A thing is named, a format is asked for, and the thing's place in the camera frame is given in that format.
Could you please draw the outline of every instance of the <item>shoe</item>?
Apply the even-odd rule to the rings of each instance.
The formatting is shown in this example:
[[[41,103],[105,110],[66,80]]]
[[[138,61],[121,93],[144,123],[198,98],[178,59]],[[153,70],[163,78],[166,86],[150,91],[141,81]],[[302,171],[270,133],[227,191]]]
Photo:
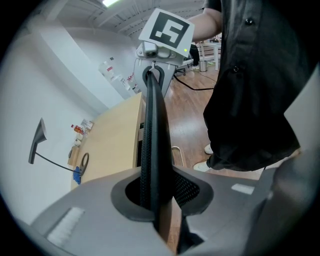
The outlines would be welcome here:
[[[214,152],[212,151],[212,149],[211,149],[210,144],[205,146],[204,152],[205,152],[206,154],[208,154],[208,155],[212,155],[212,154],[214,153]]]
[[[196,170],[196,171],[205,173],[206,171],[209,171],[211,168],[207,165],[207,161],[204,161],[204,162],[197,163],[193,167],[193,169]]]

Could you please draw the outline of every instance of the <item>fluorescent light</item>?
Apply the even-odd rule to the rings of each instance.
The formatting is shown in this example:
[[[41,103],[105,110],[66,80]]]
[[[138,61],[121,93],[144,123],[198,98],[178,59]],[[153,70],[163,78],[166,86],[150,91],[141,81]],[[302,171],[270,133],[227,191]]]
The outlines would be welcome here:
[[[110,5],[114,4],[115,2],[118,2],[119,0],[103,0],[102,3],[106,6],[109,7]]]

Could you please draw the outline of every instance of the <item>shirt button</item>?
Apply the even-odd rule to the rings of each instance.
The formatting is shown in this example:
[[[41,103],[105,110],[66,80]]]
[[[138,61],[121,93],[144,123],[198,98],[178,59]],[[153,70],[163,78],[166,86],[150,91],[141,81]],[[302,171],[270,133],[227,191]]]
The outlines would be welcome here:
[[[234,67],[233,67],[233,72],[234,72],[234,73],[237,73],[238,71],[239,71],[239,68],[238,68],[237,66],[234,66]]]
[[[245,24],[248,25],[248,26],[251,26],[253,23],[254,23],[254,21],[253,21],[252,18],[247,18],[247,19],[245,20]]]

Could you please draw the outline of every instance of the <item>person in background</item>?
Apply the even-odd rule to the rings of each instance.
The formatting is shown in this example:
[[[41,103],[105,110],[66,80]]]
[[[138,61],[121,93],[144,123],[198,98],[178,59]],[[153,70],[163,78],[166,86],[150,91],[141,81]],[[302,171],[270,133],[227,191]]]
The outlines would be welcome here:
[[[203,117],[206,172],[254,171],[290,156],[298,140],[284,112],[319,61],[316,7],[289,0],[205,0],[193,41],[222,32],[220,70]]]
[[[198,70],[199,69],[199,61],[200,61],[198,47],[195,44],[192,43],[189,52],[190,52],[190,54],[191,54],[191,56],[193,58],[192,68],[194,70]]]

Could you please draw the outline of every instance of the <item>trash can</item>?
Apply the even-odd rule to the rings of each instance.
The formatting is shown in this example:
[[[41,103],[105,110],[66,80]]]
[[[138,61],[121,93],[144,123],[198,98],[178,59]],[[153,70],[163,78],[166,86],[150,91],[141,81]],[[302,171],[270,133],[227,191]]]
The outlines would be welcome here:
[[[200,60],[199,62],[199,71],[206,72],[207,69],[207,61],[206,60]]]

